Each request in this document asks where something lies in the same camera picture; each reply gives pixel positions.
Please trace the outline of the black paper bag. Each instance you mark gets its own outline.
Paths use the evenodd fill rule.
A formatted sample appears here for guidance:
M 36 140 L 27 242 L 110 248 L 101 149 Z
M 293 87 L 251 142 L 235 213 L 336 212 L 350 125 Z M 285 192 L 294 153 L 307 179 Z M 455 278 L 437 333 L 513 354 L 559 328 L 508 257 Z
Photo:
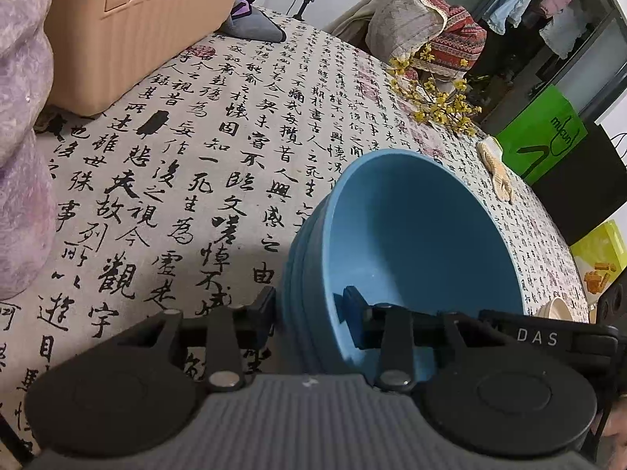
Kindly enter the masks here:
M 598 125 L 532 186 L 566 244 L 573 245 L 626 202 L 626 166 Z

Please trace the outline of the glittery pink vase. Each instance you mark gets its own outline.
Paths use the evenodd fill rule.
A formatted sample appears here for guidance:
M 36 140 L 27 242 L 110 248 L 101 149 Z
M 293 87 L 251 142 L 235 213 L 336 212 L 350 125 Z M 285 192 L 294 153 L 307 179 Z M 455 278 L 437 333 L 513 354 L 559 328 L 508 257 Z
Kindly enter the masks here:
M 51 0 L 1 0 L 1 297 L 36 278 L 55 232 L 52 178 L 34 124 L 48 100 L 53 54 L 43 30 Z

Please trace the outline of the yellow dotted work glove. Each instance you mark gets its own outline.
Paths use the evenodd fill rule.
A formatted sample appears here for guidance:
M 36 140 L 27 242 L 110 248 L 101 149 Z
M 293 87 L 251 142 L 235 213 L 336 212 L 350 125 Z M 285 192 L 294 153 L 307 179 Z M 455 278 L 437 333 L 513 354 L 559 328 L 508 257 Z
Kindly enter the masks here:
M 502 162 L 503 149 L 497 140 L 488 136 L 476 145 L 480 161 L 491 175 L 492 187 L 496 197 L 502 202 L 513 203 L 513 188 L 507 169 Z

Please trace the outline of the green snack box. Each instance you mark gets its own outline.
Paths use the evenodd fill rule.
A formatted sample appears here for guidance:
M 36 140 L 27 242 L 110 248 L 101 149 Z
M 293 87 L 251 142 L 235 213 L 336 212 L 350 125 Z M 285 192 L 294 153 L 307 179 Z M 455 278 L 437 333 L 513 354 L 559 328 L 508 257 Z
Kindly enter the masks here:
M 570 247 L 589 306 L 594 306 L 626 267 L 626 242 L 614 220 L 594 228 Z

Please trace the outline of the dark sliding glass door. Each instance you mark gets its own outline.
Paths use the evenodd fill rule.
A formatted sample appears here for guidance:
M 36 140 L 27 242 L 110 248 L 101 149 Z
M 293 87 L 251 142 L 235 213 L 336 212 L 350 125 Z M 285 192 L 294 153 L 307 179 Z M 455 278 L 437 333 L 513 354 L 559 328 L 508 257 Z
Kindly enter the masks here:
M 468 10 L 486 39 L 467 79 L 480 126 L 503 130 L 544 88 L 559 84 L 604 31 L 612 0 L 446 0 Z

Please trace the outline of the calligraphy print tablecloth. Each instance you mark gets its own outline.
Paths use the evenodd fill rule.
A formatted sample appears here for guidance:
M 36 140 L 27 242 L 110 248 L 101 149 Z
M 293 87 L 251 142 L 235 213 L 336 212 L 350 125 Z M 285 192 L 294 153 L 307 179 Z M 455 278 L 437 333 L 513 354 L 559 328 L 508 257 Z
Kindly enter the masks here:
M 524 309 L 562 299 L 589 317 L 557 227 L 524 181 L 494 194 L 475 137 L 421 124 L 387 67 L 310 25 L 283 43 L 211 35 L 92 119 L 37 127 L 57 203 L 45 267 L 1 304 L 1 412 L 29 448 L 24 396 L 49 367 L 164 309 L 204 314 L 278 284 L 289 244 L 358 157 L 408 148 L 490 210 Z

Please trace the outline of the yellow flower branches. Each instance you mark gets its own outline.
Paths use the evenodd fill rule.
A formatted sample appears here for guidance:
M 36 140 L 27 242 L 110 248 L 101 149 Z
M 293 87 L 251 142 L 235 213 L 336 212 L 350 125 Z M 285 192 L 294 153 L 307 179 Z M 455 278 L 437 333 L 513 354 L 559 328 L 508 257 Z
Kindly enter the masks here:
M 391 88 L 412 107 L 412 117 L 418 123 L 441 126 L 455 135 L 475 135 L 479 127 L 474 118 L 481 107 L 473 105 L 467 96 L 468 83 L 464 68 L 466 58 L 454 58 L 460 74 L 451 78 L 438 72 L 441 66 L 438 52 L 426 43 L 412 54 L 393 56 L 389 61 Z

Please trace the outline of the red patterned blanket on chair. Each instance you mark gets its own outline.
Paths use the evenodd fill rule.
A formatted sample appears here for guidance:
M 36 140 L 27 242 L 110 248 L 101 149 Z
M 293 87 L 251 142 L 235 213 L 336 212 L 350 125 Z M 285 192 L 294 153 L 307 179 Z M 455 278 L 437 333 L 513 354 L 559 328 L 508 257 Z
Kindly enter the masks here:
M 325 32 L 364 46 L 390 66 L 451 83 L 472 69 L 487 41 L 487 31 L 464 7 L 445 0 L 360 0 Z

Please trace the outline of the pink small suitcase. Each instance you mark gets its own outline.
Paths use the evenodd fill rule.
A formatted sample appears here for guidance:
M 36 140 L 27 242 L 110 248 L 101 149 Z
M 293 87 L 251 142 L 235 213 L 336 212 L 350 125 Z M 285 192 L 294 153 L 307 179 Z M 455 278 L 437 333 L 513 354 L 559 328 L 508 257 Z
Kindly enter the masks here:
M 103 112 L 227 19 L 235 0 L 52 0 L 48 102 L 80 116 Z

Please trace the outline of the grey purple cloth pouch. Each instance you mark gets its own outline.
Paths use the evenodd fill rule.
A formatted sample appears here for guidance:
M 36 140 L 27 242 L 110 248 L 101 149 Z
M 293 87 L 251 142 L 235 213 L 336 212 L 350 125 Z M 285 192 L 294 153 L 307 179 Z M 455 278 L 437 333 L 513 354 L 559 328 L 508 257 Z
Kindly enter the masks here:
M 264 43 L 283 43 L 287 38 L 282 28 L 262 11 L 255 9 L 248 0 L 235 0 L 230 15 L 221 24 L 219 32 L 230 37 Z

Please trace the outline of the blue bowl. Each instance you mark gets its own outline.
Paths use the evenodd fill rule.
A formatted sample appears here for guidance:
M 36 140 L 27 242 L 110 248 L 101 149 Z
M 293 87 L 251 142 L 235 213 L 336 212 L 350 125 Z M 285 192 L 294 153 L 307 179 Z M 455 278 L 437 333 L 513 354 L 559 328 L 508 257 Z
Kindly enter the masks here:
M 521 314 L 522 287 L 508 247 L 479 199 L 426 156 L 363 155 L 327 196 L 321 232 L 327 311 L 343 372 L 364 374 L 343 308 L 355 286 L 368 304 L 428 314 Z
M 338 353 L 332 323 L 327 311 L 326 295 L 322 274 L 321 232 L 327 199 L 315 207 L 313 213 L 301 226 L 305 241 L 302 245 L 302 308 L 305 323 L 312 337 L 315 358 L 320 365 L 317 374 L 331 374 L 342 370 L 343 363 Z
M 282 346 L 287 367 L 301 374 L 316 374 L 320 365 L 315 358 L 307 323 L 302 308 L 302 245 L 304 229 L 295 236 L 288 253 L 284 268 L 281 291 L 279 292 L 279 309 L 281 310 Z

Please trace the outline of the blue bowl front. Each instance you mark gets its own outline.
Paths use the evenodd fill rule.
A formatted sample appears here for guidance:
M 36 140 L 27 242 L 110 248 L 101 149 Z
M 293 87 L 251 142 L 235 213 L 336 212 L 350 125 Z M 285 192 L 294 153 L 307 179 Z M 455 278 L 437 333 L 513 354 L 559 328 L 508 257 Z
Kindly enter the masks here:
M 284 268 L 281 291 L 279 292 L 279 309 L 281 310 L 282 346 L 287 367 L 301 374 L 316 374 L 320 365 L 315 358 L 307 323 L 302 308 L 302 245 L 304 229 L 295 236 L 288 253 Z

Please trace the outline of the hanging white garment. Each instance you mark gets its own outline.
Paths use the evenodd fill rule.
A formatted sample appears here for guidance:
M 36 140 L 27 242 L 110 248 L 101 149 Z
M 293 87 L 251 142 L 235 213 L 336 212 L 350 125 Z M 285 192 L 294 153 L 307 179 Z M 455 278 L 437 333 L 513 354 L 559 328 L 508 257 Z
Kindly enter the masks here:
M 555 15 L 539 32 L 548 49 L 566 60 L 575 47 L 576 40 L 587 31 L 593 17 L 578 0 L 571 2 Z

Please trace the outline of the green paper shopping bag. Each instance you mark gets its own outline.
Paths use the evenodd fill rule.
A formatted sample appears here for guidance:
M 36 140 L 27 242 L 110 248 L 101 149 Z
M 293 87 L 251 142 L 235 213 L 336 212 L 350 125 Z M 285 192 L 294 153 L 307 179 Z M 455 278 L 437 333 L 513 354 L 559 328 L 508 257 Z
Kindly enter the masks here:
M 495 139 L 503 150 L 502 162 L 532 186 L 587 135 L 571 102 L 547 85 Z

